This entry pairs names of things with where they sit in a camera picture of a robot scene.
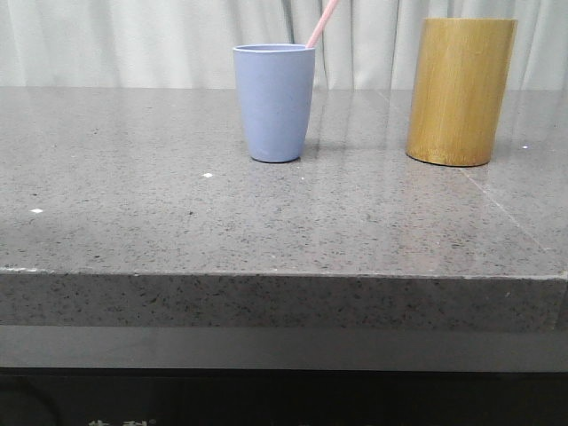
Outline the dark cabinet under counter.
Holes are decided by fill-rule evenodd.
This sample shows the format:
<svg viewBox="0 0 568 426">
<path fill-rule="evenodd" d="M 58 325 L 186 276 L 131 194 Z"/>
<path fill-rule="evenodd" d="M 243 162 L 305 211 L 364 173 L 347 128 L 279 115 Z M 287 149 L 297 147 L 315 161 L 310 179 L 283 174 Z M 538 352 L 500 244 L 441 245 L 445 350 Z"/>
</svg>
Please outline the dark cabinet under counter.
<svg viewBox="0 0 568 426">
<path fill-rule="evenodd" d="M 4 425 L 564 425 L 564 331 L 1 329 Z"/>
</svg>

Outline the blue plastic cup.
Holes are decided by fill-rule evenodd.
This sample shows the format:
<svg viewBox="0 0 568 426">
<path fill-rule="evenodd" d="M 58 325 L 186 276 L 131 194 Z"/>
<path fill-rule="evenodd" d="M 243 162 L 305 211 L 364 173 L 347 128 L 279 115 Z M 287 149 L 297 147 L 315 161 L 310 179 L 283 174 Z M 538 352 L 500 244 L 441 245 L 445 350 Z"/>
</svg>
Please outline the blue plastic cup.
<svg viewBox="0 0 568 426">
<path fill-rule="evenodd" d="M 310 121 L 315 50 L 269 43 L 233 48 L 236 90 L 249 155 L 268 163 L 302 155 Z"/>
</svg>

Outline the bamboo cylindrical holder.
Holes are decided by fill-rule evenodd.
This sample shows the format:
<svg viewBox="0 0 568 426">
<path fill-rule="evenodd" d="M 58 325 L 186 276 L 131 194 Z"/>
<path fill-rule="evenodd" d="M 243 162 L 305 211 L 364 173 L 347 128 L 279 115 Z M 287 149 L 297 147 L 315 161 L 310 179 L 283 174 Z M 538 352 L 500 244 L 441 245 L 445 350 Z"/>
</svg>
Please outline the bamboo cylindrical holder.
<svg viewBox="0 0 568 426">
<path fill-rule="evenodd" d="M 491 160 L 516 29 L 513 19 L 424 20 L 409 157 L 450 167 Z"/>
</svg>

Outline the white curtain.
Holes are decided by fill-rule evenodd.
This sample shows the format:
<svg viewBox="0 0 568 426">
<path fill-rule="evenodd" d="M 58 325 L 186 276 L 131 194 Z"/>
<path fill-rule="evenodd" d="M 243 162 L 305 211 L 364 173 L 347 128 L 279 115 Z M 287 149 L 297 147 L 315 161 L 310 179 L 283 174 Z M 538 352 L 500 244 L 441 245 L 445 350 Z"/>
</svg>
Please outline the white curtain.
<svg viewBox="0 0 568 426">
<path fill-rule="evenodd" d="M 236 45 L 305 43 L 321 1 L 4 1 L 4 86 L 233 86 Z M 407 90 L 427 18 L 517 21 L 511 90 L 567 86 L 564 1 L 342 1 L 316 50 L 326 89 Z"/>
</svg>

